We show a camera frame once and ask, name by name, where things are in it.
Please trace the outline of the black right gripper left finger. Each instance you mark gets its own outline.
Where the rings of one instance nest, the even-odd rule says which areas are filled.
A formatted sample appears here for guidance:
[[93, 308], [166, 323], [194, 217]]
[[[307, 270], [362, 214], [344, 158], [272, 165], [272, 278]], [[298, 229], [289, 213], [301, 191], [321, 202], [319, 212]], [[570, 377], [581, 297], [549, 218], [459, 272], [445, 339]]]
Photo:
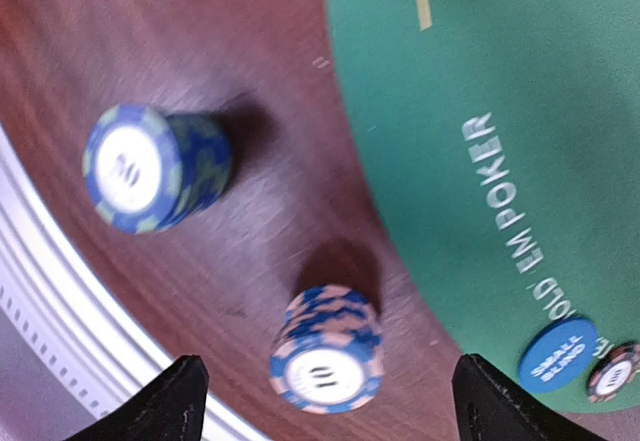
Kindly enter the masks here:
[[202, 358], [183, 355], [116, 411], [68, 440], [199, 441], [208, 387]]

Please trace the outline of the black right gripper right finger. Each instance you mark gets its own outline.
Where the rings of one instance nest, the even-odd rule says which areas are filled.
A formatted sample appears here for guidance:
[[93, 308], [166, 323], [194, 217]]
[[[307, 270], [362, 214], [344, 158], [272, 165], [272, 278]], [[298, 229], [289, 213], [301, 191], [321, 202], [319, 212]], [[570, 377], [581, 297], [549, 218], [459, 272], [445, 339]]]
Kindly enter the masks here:
[[452, 390], [462, 441], [602, 440], [544, 406], [479, 354], [460, 357]]

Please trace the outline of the blue small blind button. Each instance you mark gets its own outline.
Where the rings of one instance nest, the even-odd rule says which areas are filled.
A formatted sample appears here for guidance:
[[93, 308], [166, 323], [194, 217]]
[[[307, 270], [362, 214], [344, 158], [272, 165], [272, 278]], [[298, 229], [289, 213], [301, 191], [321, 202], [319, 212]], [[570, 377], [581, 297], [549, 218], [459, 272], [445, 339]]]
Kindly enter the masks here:
[[529, 393], [559, 390], [579, 378], [593, 360], [598, 330], [584, 317], [553, 323], [527, 347], [518, 366], [518, 380]]

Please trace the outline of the black orange chips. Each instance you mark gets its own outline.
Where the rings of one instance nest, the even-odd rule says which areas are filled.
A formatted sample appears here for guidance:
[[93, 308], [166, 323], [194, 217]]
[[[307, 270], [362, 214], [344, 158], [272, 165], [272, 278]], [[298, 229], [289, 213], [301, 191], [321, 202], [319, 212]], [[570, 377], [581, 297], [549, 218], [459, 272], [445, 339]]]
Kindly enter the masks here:
[[639, 373], [639, 343], [627, 342], [612, 349], [593, 369], [587, 381], [590, 403], [613, 400]]

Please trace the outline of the blue tan chip stack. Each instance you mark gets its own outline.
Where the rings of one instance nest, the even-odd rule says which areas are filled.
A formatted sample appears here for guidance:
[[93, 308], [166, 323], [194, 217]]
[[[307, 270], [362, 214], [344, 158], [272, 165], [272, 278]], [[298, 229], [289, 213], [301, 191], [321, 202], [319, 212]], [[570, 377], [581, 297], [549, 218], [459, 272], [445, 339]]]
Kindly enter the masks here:
[[270, 384], [300, 410], [341, 414], [370, 402], [383, 376], [382, 329], [358, 291], [325, 285], [300, 292], [270, 356]]

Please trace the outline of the green blue chip stack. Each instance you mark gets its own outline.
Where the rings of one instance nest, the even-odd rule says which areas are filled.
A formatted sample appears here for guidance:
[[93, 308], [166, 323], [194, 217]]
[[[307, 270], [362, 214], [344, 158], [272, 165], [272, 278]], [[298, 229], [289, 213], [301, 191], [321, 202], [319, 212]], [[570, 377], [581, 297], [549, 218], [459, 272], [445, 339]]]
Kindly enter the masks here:
[[119, 104], [92, 129], [82, 174], [103, 221], [143, 234], [166, 231], [216, 203], [232, 163], [230, 140], [215, 116]]

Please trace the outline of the green round poker mat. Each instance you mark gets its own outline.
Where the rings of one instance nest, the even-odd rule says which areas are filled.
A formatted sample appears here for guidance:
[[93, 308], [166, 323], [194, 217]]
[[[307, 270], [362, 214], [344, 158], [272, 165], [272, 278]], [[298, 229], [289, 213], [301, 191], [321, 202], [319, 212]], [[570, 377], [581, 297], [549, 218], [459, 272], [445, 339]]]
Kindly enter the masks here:
[[[462, 351], [518, 380], [553, 323], [591, 320], [589, 366], [639, 337], [639, 0], [327, 0], [377, 209]], [[586, 374], [541, 394], [574, 413]]]

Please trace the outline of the aluminium front rail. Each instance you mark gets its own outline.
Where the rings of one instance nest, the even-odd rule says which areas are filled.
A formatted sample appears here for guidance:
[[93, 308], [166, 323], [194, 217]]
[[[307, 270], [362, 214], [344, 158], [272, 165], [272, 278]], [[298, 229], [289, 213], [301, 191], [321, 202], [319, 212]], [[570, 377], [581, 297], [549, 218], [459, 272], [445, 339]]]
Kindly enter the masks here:
[[94, 419], [173, 361], [94, 275], [1, 137], [1, 311]]

